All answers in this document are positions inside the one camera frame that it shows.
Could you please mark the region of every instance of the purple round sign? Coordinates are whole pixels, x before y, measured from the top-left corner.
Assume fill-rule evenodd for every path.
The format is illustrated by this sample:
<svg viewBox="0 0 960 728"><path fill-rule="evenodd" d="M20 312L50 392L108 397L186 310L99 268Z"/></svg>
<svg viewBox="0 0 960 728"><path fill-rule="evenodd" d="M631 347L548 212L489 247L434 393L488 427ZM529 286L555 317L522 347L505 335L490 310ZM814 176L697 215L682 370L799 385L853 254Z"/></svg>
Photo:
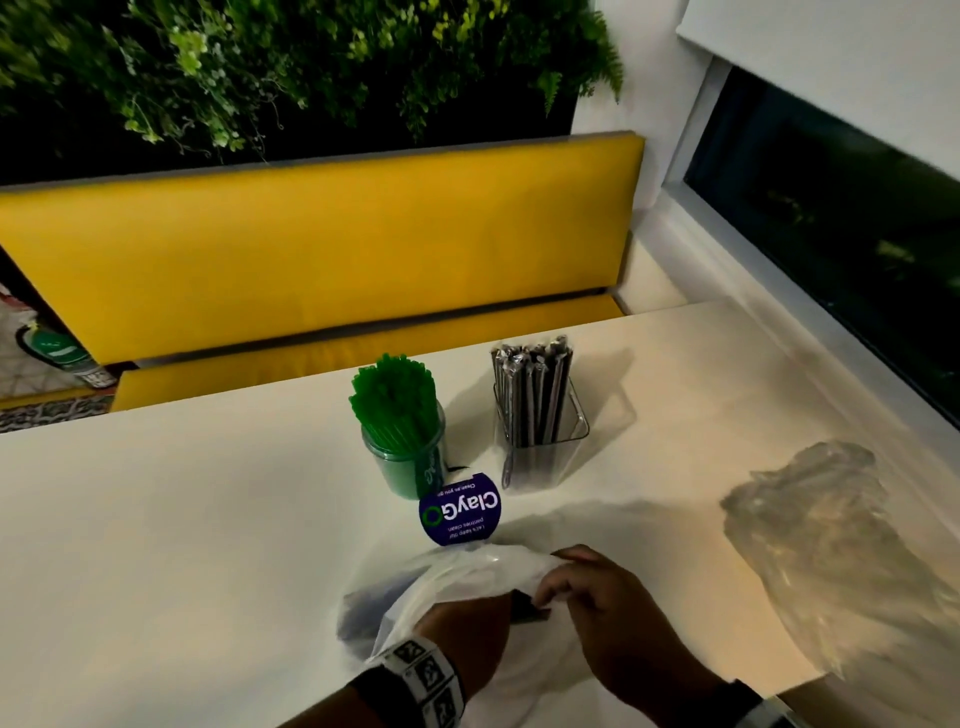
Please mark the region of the purple round sign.
<svg viewBox="0 0 960 728"><path fill-rule="evenodd" d="M500 523L500 494L483 473L420 501L420 524L441 546L489 539Z"/></svg>

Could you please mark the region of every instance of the white roller blind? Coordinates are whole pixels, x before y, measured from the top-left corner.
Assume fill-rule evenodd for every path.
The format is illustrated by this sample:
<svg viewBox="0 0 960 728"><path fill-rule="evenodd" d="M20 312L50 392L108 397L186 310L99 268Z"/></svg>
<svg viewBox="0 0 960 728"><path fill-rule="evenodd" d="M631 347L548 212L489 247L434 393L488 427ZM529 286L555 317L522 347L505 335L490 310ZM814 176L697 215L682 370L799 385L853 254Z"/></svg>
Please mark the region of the white roller blind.
<svg viewBox="0 0 960 728"><path fill-rule="evenodd" d="M960 180L960 0L690 0L678 33Z"/></svg>

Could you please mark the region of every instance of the green plants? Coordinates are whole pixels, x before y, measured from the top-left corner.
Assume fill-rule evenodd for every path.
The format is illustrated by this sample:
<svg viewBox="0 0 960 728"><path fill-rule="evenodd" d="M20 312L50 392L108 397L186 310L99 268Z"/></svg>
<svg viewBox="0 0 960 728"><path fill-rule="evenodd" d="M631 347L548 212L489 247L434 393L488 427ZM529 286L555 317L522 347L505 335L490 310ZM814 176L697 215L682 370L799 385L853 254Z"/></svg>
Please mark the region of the green plants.
<svg viewBox="0 0 960 728"><path fill-rule="evenodd" d="M588 0L0 0L0 113L20 112L14 92L79 90L146 141L184 148L262 150L259 120L280 100L349 127L372 87L416 140L435 109L504 69L545 113L623 82Z"/></svg>

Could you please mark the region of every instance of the clear plastic container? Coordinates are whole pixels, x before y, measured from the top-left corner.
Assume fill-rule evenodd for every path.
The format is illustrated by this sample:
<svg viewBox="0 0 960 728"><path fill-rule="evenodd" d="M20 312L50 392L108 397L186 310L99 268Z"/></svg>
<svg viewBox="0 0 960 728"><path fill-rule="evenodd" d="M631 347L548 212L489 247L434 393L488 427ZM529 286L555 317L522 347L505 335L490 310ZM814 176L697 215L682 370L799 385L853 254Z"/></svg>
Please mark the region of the clear plastic container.
<svg viewBox="0 0 960 728"><path fill-rule="evenodd" d="M570 379L561 412L558 440L549 445L515 448L507 439L503 413L497 405L495 441L504 454L500 486L513 493L540 491L563 482L574 455L590 434L590 424Z"/></svg>
<svg viewBox="0 0 960 728"><path fill-rule="evenodd" d="M387 485L400 497L420 500L431 493L436 493L444 486L446 417L439 402L437 402L437 414L440 422L437 434L416 452L396 453L381 449L370 439L367 430L360 428L364 445L376 458Z"/></svg>

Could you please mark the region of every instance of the yellow bench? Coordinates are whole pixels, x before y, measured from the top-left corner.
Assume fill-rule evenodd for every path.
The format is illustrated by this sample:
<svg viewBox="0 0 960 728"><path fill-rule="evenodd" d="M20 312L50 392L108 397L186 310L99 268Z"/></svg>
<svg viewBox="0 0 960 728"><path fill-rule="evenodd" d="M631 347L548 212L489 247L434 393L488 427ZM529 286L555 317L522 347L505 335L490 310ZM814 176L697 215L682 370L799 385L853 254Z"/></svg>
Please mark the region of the yellow bench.
<svg viewBox="0 0 960 728"><path fill-rule="evenodd" d="M632 133L26 188L2 244L102 363L617 283ZM169 364L129 409L621 315L609 296Z"/></svg>

